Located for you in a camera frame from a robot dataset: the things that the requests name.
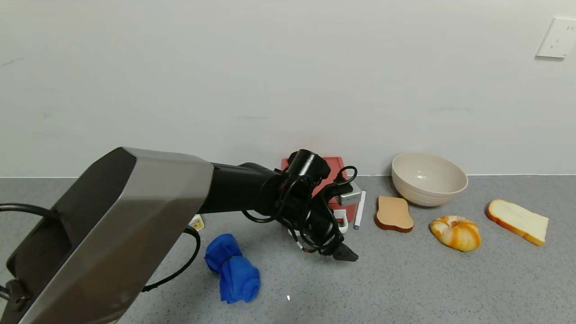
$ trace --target bread crust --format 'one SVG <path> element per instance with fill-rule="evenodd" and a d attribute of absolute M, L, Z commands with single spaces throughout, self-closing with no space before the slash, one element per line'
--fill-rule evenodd
<path fill-rule="evenodd" d="M 402 233 L 408 233 L 411 232 L 412 229 L 414 228 L 414 226 L 412 226 L 411 228 L 402 228 L 395 225 L 384 224 L 378 219 L 377 215 L 374 216 L 374 221 L 376 222 L 376 226 L 380 227 L 381 229 L 386 229 L 387 231 L 398 231 Z"/>

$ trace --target wall socket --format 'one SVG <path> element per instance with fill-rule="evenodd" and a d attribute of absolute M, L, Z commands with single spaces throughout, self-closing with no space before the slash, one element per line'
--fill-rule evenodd
<path fill-rule="evenodd" d="M 576 43 L 576 20 L 554 18 L 536 56 L 565 58 Z"/>

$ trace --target white bread slice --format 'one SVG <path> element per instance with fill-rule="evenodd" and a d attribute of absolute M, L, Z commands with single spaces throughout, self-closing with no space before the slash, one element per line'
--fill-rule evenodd
<path fill-rule="evenodd" d="M 538 246 L 544 245 L 548 218 L 532 213 L 511 202 L 495 199 L 486 209 L 486 216 L 512 233 Z"/>

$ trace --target red box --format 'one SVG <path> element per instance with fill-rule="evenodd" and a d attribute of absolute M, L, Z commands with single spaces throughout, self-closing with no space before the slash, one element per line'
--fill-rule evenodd
<path fill-rule="evenodd" d="M 328 162 L 328 166 L 330 166 L 330 175 L 328 175 L 326 179 L 322 180 L 322 182 L 314 189 L 314 191 L 312 192 L 313 196 L 316 195 L 318 191 L 324 188 L 327 184 L 334 182 L 334 179 L 336 179 L 336 176 L 338 175 L 338 171 L 340 171 L 344 167 L 344 161 L 342 161 L 342 158 L 339 156 L 323 157 L 323 159 L 326 160 L 326 162 Z M 280 167 L 280 169 L 284 170 L 287 165 L 288 165 L 288 159 L 282 159 L 282 166 Z M 348 175 L 346 173 L 344 173 L 344 177 L 348 179 Z M 357 207 L 356 204 L 342 207 L 338 205 L 338 201 L 336 200 L 335 197 L 333 197 L 328 202 L 328 207 L 332 208 L 332 210 L 345 209 L 346 218 L 348 219 L 348 222 L 354 221 L 354 216 L 356 215 L 356 207 Z"/>

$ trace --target white marker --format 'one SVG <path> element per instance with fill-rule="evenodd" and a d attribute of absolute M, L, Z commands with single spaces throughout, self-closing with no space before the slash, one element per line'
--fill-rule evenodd
<path fill-rule="evenodd" d="M 366 201 L 366 192 L 362 190 L 360 195 L 360 202 L 358 203 L 358 210 L 356 210 L 356 220 L 354 221 L 354 229 L 360 228 L 360 221 L 362 220 L 362 213 L 364 212 L 364 202 Z"/>

